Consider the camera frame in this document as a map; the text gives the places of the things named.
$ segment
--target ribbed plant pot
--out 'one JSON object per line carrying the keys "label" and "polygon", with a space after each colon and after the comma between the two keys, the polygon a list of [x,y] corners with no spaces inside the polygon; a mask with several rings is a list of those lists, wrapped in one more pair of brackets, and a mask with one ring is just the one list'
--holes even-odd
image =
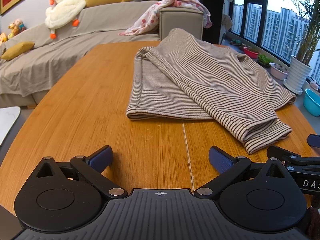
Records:
{"label": "ribbed plant pot", "polygon": [[283,85],[291,92],[301,95],[302,86],[311,70],[312,67],[301,63],[294,56],[291,56],[289,75],[283,81]]}

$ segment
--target striped garment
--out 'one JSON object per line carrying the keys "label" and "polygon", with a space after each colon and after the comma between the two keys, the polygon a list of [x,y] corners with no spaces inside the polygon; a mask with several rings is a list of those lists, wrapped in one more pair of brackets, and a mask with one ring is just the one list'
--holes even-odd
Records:
{"label": "striped garment", "polygon": [[292,131],[275,110],[295,99],[247,55],[173,29],[138,51],[126,115],[215,119],[252,154]]}

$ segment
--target sofa leg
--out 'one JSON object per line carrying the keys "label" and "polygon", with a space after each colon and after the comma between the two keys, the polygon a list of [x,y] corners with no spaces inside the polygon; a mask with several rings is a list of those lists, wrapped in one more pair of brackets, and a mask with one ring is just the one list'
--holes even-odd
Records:
{"label": "sofa leg", "polygon": [[28,109],[35,109],[37,105],[28,105],[27,108]]}

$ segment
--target wooden table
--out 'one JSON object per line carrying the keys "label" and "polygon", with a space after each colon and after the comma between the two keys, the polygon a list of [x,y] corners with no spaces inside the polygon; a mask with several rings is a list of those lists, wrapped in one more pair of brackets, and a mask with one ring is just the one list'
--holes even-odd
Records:
{"label": "wooden table", "polygon": [[[44,156],[58,162],[89,155],[111,145],[114,162],[103,175],[126,188],[197,189],[218,175],[208,150],[217,145],[233,156],[248,156],[241,143],[217,122],[157,118],[130,121],[125,116],[131,92],[133,58],[157,41],[99,45],[50,90],[18,133],[0,167],[0,204],[14,213],[20,188]],[[310,124],[293,105],[277,111],[293,128],[276,145],[303,156]],[[267,159],[266,149],[250,156]]]}

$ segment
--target high-rise building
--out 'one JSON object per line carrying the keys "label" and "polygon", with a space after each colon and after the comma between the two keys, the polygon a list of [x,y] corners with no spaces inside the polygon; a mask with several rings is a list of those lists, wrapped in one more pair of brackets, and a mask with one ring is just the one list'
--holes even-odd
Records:
{"label": "high-rise building", "polygon": [[[248,4],[245,21],[244,37],[256,42],[261,20],[262,7],[257,4]],[[243,17],[243,5],[236,4],[233,11],[234,25],[231,28],[240,34]],[[265,28],[261,45],[275,54],[290,61],[291,55],[296,55],[300,40],[308,28],[306,19],[298,16],[294,11],[281,8],[281,12],[267,10]],[[313,70],[310,76],[320,83],[320,52],[316,51],[310,61]]]}

